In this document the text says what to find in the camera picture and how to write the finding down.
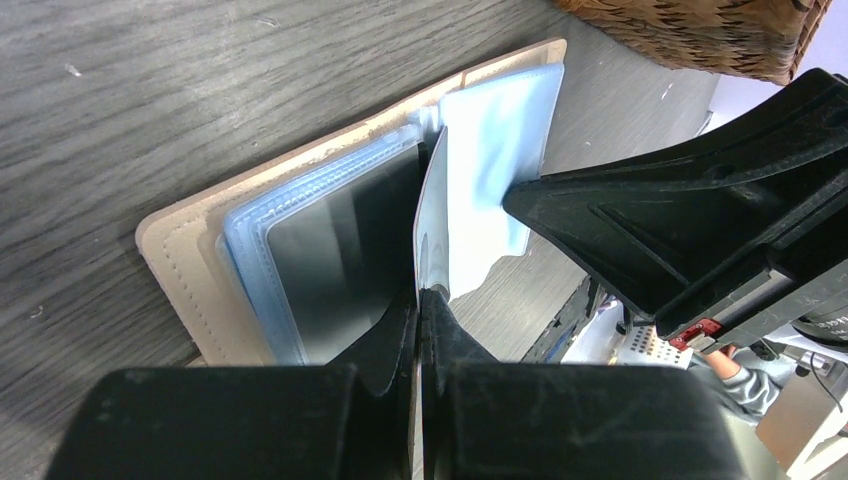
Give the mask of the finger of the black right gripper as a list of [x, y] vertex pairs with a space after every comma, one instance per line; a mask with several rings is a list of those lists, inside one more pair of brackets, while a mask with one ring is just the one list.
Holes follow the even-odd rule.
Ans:
[[754, 342], [819, 319], [847, 302], [847, 81], [809, 70], [720, 128], [503, 205], [663, 339]]

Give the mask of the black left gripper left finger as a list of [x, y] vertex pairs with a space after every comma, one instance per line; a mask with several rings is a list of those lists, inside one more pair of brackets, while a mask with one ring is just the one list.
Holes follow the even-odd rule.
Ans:
[[416, 298], [321, 366], [133, 368], [86, 396], [51, 479], [408, 479]]

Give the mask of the black VIP card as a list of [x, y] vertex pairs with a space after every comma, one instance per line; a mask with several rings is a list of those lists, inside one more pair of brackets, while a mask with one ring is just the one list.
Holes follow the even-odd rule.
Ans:
[[407, 285], [422, 151], [410, 146], [271, 227], [272, 258], [307, 362], [335, 358]]

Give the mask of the beige leather card holder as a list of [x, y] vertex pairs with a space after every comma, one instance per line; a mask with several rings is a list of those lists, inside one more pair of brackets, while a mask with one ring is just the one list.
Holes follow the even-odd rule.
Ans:
[[450, 297], [526, 251], [567, 43], [464, 69], [145, 218], [136, 242], [208, 365], [323, 364], [414, 278]]

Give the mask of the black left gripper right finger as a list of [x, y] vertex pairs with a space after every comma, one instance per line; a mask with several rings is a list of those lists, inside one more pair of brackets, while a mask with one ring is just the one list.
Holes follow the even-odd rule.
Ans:
[[444, 296], [419, 294], [428, 479], [741, 479], [689, 372], [498, 361]]

